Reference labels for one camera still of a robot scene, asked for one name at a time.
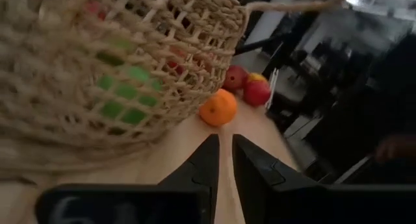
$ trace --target tangerine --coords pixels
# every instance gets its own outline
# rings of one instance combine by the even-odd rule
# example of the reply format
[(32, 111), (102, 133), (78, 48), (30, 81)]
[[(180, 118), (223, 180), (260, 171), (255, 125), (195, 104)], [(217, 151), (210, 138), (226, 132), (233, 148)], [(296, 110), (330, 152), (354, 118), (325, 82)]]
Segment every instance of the tangerine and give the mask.
[(200, 107), (202, 120), (214, 127), (229, 123), (236, 113), (237, 101), (234, 95), (223, 89), (219, 89)]

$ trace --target wooden table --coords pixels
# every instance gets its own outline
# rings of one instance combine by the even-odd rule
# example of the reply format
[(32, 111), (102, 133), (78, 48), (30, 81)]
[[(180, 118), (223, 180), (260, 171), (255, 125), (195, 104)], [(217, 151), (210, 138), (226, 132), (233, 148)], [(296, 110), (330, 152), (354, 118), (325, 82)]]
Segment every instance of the wooden table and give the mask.
[(33, 214), (36, 198), (42, 190), (57, 184), (157, 184), (178, 168), (212, 133), (218, 134), (220, 138), (220, 175), (215, 223), (244, 223), (233, 175), (232, 135), (241, 134), (247, 137), (288, 166), (298, 169), (280, 133), (264, 112), (264, 109), (254, 109), (239, 101), (239, 111), (231, 123), (215, 129), (202, 122), (198, 116), (191, 116), (134, 161), (85, 173), (31, 175), (38, 186), (1, 182), (0, 223), (36, 224)]

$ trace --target mesh bag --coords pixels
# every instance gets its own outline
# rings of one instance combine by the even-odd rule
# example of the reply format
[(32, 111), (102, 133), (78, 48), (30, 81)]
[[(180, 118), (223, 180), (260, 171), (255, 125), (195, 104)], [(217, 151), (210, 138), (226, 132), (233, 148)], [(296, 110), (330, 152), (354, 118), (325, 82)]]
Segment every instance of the mesh bag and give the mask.
[(0, 168), (133, 157), (224, 81), (253, 10), (342, 0), (0, 0)]

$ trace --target cable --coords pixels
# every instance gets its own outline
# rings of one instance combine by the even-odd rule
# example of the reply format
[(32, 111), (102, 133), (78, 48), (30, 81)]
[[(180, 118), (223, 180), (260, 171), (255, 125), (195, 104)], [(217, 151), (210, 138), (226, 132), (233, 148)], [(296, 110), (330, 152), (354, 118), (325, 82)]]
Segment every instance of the cable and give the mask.
[(314, 119), (316, 119), (316, 118), (313, 118), (313, 119), (311, 119), (311, 120), (309, 120), (309, 121), (307, 121), (306, 123), (304, 123), (301, 127), (299, 127), (294, 133), (292, 133), (292, 134), (290, 134), (290, 135), (288, 135), (288, 136), (285, 136), (285, 138), (286, 139), (289, 139), (290, 137), (292, 137), (292, 136), (294, 136), (296, 133), (298, 133), (298, 131), (300, 131), (301, 129), (303, 129), (304, 127), (306, 127), (306, 125), (308, 125), (309, 123), (311, 123)]

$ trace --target rope handle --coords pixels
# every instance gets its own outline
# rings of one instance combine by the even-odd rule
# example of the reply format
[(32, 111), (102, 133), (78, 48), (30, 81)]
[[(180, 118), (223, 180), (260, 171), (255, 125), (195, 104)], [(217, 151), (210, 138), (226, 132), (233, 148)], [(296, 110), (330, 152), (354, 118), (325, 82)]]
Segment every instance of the rope handle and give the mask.
[(248, 3), (245, 8), (248, 13), (253, 11), (287, 11), (287, 12), (305, 12), (320, 11), (342, 3), (344, 0), (314, 0), (314, 1), (295, 1), (293, 3), (267, 3), (257, 1)]

